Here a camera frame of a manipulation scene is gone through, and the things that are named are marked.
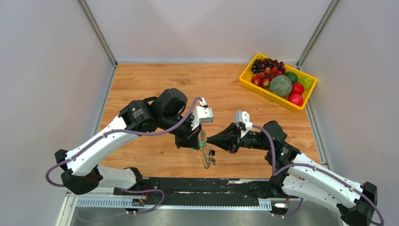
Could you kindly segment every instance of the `wooden table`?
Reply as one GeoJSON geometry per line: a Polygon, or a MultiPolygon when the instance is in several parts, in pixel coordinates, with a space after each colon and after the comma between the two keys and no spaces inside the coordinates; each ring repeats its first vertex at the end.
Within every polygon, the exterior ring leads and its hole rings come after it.
{"type": "MultiPolygon", "coordinates": [[[[204,97],[215,120],[203,124],[208,136],[219,133],[244,110],[251,121],[263,126],[276,120],[288,134],[287,142],[319,162],[315,141],[305,111],[294,113],[240,86],[239,75],[246,64],[119,64],[105,108],[101,129],[130,101],[158,96],[177,88],[188,97],[204,97]]],[[[175,146],[174,136],[140,137],[109,155],[109,167],[137,167],[145,177],[269,178],[271,166],[266,151],[240,148],[230,154],[216,146],[216,165],[204,169],[201,153],[175,146]]]]}

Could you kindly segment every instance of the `melon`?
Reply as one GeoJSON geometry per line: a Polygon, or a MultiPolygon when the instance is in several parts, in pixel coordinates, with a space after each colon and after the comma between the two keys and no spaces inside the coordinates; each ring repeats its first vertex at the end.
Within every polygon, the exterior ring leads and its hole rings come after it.
{"type": "Polygon", "coordinates": [[[286,97],[292,91],[292,82],[287,76],[279,75],[270,81],[269,90],[279,97],[286,97]]]}

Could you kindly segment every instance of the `red apple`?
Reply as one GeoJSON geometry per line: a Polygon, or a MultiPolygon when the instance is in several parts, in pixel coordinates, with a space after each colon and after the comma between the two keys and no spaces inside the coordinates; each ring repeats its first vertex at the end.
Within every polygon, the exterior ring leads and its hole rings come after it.
{"type": "Polygon", "coordinates": [[[295,104],[295,105],[302,106],[303,97],[301,95],[297,94],[297,93],[291,93],[288,96],[288,101],[293,103],[293,104],[295,104]]]}
{"type": "Polygon", "coordinates": [[[269,82],[270,82],[269,79],[263,79],[262,84],[263,84],[263,86],[268,86],[269,82]]]}
{"type": "Polygon", "coordinates": [[[259,86],[259,85],[262,84],[262,80],[260,78],[256,78],[255,81],[254,81],[254,84],[259,86]]]}
{"type": "Polygon", "coordinates": [[[296,94],[302,95],[304,90],[305,90],[305,88],[303,87],[303,85],[301,83],[295,82],[292,84],[291,93],[296,93],[296,94]]]}
{"type": "Polygon", "coordinates": [[[277,67],[274,67],[274,68],[271,69],[271,71],[272,71],[273,73],[277,74],[277,72],[278,72],[279,70],[278,70],[277,67]]]}
{"type": "Polygon", "coordinates": [[[265,75],[264,75],[264,73],[259,73],[257,77],[260,79],[263,79],[265,77],[265,75]]]}

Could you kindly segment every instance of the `metal floor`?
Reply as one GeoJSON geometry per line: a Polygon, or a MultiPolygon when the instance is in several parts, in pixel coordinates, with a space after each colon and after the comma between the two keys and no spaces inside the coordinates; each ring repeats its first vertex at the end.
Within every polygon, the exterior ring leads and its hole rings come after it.
{"type": "MultiPolygon", "coordinates": [[[[298,202],[290,203],[290,211],[298,202]]],[[[341,226],[339,218],[329,210],[311,202],[305,202],[294,216],[285,219],[272,217],[265,211],[235,210],[155,210],[146,214],[122,215],[102,222],[97,220],[123,213],[117,208],[76,208],[71,226],[341,226]]]]}

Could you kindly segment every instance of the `yellow plastic tray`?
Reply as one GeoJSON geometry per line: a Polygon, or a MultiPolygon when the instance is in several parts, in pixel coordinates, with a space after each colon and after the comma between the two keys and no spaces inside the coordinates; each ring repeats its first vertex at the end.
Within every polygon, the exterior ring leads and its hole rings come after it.
{"type": "Polygon", "coordinates": [[[252,75],[253,75],[253,73],[251,71],[252,64],[254,63],[254,61],[256,59],[262,59],[262,58],[264,59],[264,58],[271,58],[271,57],[265,56],[261,53],[257,53],[255,55],[255,57],[252,59],[252,61],[245,68],[244,72],[239,76],[239,81],[241,83],[241,86],[243,86],[249,90],[252,90],[257,94],[260,94],[261,96],[263,96],[267,99],[270,99],[270,100],[280,104],[281,106],[288,108],[289,110],[291,110],[293,112],[298,112],[300,110],[303,110],[306,106],[306,103],[308,103],[309,97],[311,96],[311,93],[313,92],[314,87],[316,86],[317,79],[315,77],[308,75],[304,72],[301,72],[289,65],[284,65],[284,67],[286,68],[286,72],[294,72],[298,76],[298,80],[300,80],[303,77],[308,77],[313,82],[312,87],[308,90],[305,90],[305,92],[302,94],[302,96],[303,96],[302,106],[295,105],[295,104],[289,102],[287,100],[287,97],[286,98],[279,97],[279,96],[255,85],[255,84],[251,83],[251,79],[252,79],[252,75]]]}

